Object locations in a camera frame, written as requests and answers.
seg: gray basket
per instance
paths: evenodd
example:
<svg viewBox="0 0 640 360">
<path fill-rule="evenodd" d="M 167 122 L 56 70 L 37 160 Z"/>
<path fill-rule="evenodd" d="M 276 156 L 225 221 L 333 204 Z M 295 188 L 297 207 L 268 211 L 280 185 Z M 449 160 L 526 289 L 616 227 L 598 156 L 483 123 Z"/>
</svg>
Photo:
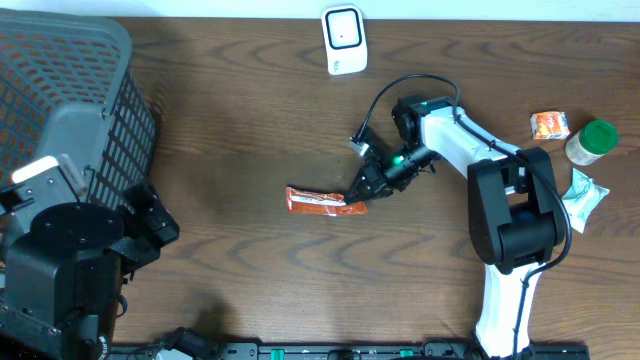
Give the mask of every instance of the gray basket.
<svg viewBox="0 0 640 360">
<path fill-rule="evenodd" d="M 89 186 L 81 201 L 125 204 L 120 192 L 147 175 L 157 138 L 130 58 L 114 21 L 0 9 L 0 185 L 67 154 Z"/>
</svg>

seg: small orange package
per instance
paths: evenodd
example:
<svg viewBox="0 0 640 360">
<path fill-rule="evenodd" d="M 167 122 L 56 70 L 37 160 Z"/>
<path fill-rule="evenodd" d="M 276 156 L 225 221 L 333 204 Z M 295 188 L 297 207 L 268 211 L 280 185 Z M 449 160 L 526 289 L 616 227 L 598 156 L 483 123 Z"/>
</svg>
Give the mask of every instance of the small orange package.
<svg viewBox="0 0 640 360">
<path fill-rule="evenodd" d="M 287 186 L 287 208 L 290 213 L 345 216 L 365 215 L 364 202 L 347 205 L 340 194 L 320 194 Z"/>
<path fill-rule="evenodd" d="M 571 134 L 563 112 L 547 111 L 531 116 L 531 131 L 535 140 L 566 139 Z"/>
</svg>

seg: white wall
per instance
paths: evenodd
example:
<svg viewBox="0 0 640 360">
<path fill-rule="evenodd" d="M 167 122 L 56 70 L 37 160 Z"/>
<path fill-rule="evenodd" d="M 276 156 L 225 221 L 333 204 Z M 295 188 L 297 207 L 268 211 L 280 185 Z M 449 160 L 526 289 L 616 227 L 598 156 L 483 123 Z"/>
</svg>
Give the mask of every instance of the white wall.
<svg viewBox="0 0 640 360">
<path fill-rule="evenodd" d="M 2 0 L 0 7 L 104 16 L 319 18 L 355 4 L 368 19 L 640 22 L 640 0 Z"/>
</svg>

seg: bottle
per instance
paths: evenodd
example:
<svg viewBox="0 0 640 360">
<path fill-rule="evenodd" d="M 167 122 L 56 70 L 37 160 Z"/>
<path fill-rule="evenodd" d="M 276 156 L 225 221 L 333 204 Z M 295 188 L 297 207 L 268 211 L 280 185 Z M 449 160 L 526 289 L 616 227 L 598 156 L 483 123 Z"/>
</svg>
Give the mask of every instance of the bottle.
<svg viewBox="0 0 640 360">
<path fill-rule="evenodd" d="M 589 165 L 618 145 L 618 131 L 603 120 L 594 120 L 575 134 L 565 152 L 576 165 Z"/>
</svg>

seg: green cap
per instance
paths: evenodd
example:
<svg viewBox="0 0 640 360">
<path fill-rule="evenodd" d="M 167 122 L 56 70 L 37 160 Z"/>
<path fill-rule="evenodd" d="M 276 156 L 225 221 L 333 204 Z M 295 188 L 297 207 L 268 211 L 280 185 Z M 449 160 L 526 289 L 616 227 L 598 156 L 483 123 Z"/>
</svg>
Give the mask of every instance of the green cap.
<svg viewBox="0 0 640 360">
<path fill-rule="evenodd" d="M 618 145 L 618 131 L 606 121 L 592 121 L 580 131 L 580 145 L 592 154 L 604 155 Z"/>
</svg>

